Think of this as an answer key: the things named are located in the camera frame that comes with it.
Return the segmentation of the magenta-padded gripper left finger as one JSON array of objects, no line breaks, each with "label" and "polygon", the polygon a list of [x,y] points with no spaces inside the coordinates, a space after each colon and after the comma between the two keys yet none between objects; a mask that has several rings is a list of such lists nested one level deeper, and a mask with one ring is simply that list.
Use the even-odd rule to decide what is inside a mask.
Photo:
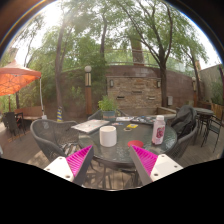
[{"label": "magenta-padded gripper left finger", "polygon": [[93,155],[93,146],[89,145],[68,157],[59,156],[45,168],[45,171],[82,186]]}]

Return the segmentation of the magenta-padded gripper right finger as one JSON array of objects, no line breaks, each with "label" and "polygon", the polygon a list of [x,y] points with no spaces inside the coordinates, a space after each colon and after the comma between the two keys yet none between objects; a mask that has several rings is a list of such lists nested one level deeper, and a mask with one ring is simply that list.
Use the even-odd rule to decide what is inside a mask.
[{"label": "magenta-padded gripper right finger", "polygon": [[182,169],[182,166],[166,154],[155,155],[135,145],[130,147],[130,156],[143,185],[148,185]]}]

